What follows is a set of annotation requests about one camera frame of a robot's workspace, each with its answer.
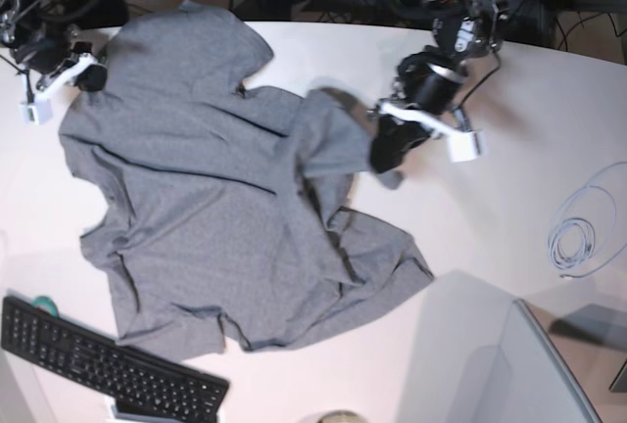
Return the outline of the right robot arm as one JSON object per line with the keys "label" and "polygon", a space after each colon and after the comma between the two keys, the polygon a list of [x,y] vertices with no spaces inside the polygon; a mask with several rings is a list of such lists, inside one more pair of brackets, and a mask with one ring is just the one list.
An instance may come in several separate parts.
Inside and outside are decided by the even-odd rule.
{"label": "right robot arm", "polygon": [[81,34],[128,20],[125,0],[1,0],[1,46],[22,80],[25,102],[48,99],[65,85],[102,90],[105,58]]}

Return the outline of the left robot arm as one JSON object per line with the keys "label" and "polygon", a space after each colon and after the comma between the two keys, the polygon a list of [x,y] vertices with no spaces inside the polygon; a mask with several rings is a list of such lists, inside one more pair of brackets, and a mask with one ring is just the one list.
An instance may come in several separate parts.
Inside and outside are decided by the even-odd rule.
{"label": "left robot arm", "polygon": [[390,171],[409,151],[437,137],[445,139],[452,162],[477,159],[483,137],[464,110],[469,97],[459,92],[469,78],[469,61],[500,57],[507,0],[382,2],[402,19],[431,21],[435,42],[399,62],[391,96],[376,104],[370,166],[378,173]]}

